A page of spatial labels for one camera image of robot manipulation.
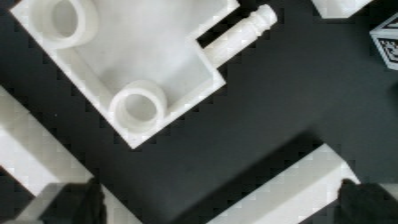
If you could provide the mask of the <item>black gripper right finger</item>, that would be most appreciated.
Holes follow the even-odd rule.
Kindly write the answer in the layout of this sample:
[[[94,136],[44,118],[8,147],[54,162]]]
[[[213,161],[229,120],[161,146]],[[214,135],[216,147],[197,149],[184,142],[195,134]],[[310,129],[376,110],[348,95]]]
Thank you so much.
[[[337,190],[339,224],[398,224],[398,183],[344,179]]]

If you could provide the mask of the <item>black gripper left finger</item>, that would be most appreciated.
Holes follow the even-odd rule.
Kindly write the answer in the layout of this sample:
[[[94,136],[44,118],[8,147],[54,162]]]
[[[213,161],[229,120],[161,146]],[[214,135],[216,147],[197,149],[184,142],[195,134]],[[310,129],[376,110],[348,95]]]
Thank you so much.
[[[65,184],[38,220],[44,224],[106,224],[104,193],[95,179]]]

